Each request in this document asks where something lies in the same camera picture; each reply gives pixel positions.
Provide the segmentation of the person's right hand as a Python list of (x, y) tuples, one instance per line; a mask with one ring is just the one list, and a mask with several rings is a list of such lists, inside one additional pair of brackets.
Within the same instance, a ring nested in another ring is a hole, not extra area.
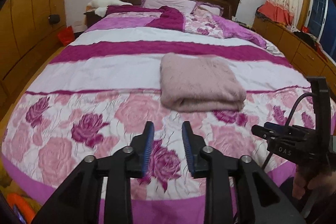
[(296, 165), (292, 190), (293, 198), (302, 199), (306, 192), (305, 189), (322, 189), (326, 196), (331, 196), (335, 192), (335, 172), (320, 173), (310, 181), (306, 181), (303, 176), (303, 167)]

